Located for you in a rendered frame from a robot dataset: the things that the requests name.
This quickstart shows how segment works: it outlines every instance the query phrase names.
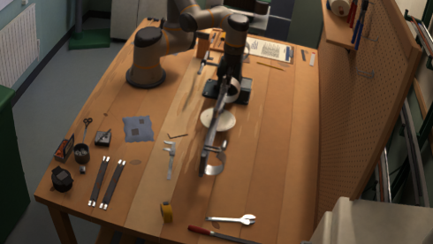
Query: blue screwdriver handle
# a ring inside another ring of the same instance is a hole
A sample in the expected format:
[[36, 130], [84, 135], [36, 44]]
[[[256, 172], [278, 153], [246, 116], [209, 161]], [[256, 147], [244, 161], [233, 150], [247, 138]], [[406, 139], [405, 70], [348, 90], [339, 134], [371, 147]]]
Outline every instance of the blue screwdriver handle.
[[359, 28], [359, 27], [360, 27], [360, 20], [358, 19], [358, 21], [356, 21], [355, 30], [353, 31], [352, 44], [355, 44], [355, 41], [356, 41], [356, 35], [358, 34], [358, 28]]
[[360, 25], [360, 34], [358, 34], [358, 39], [356, 40], [356, 44], [355, 44], [355, 50], [358, 50], [358, 47], [360, 46], [360, 41], [361, 41], [361, 35], [362, 35], [362, 29], [364, 28], [364, 24]]

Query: yellow tape measure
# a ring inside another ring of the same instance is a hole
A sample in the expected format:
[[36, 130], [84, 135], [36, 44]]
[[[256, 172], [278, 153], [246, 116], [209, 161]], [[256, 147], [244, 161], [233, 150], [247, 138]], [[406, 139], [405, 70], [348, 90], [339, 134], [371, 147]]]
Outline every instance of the yellow tape measure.
[[161, 215], [163, 215], [164, 223], [173, 222], [173, 210], [168, 202], [161, 203]]

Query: black cup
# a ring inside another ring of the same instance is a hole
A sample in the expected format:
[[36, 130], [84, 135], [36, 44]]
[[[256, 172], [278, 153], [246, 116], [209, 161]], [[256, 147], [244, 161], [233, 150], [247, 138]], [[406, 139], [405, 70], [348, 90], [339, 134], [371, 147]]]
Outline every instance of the black cup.
[[88, 145], [84, 143], [79, 143], [73, 147], [73, 155], [75, 156], [75, 161], [78, 164], [87, 164], [88, 161], [90, 161], [90, 152], [88, 150]]

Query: floor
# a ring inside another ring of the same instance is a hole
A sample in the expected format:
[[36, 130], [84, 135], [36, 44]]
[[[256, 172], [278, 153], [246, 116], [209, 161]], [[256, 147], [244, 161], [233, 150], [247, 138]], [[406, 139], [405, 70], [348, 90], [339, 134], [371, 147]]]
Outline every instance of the floor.
[[[83, 28], [110, 28], [110, 21], [88, 19]], [[60, 243], [48, 208], [36, 202], [33, 194], [58, 143], [123, 45], [112, 42], [108, 49], [69, 51], [66, 43], [13, 107], [31, 202], [6, 244]], [[100, 226], [74, 216], [70, 218], [77, 242], [95, 243]], [[121, 233], [116, 233], [111, 243], [118, 243], [120, 236]]]

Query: roll of tape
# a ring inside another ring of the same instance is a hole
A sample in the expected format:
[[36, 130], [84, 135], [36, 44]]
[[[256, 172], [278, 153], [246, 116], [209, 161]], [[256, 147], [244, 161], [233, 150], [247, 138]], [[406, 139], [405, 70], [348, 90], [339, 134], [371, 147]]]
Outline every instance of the roll of tape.
[[234, 103], [239, 98], [239, 93], [240, 93], [239, 81], [232, 77], [230, 84], [231, 84], [231, 86], [229, 88], [229, 93], [231, 93], [231, 92], [234, 93], [233, 89], [236, 90], [236, 93], [234, 93], [232, 95], [227, 94], [227, 97], [224, 99], [225, 103]]
[[164, 223], [173, 222], [173, 210], [168, 202], [161, 203], [161, 215], [163, 215]]
[[349, 0], [329, 0], [330, 1], [330, 9], [332, 12], [340, 17], [347, 16], [350, 11], [350, 3]]

